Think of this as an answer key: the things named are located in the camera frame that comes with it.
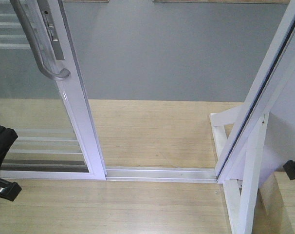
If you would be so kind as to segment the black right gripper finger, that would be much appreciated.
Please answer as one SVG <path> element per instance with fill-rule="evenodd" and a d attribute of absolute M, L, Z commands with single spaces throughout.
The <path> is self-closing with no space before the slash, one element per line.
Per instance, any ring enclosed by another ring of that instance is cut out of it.
<path fill-rule="evenodd" d="M 289 177 L 289 180 L 295 180 L 295 161 L 289 160 L 284 165 L 283 168 Z"/>

